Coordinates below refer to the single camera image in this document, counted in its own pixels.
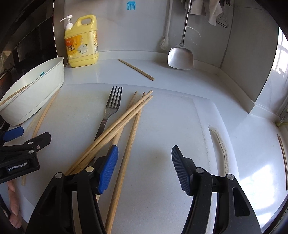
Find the person left hand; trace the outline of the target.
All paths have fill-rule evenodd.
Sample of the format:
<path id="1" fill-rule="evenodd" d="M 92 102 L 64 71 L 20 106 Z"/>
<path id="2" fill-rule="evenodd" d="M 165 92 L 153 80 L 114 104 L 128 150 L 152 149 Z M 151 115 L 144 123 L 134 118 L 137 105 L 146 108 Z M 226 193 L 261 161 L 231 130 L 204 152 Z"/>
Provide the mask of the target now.
<path id="1" fill-rule="evenodd" d="M 9 218 L 9 221 L 14 228 L 18 229 L 22 226 L 22 218 L 19 212 L 19 201 L 13 180 L 8 181 L 7 186 L 11 210 L 11 216 Z"/>

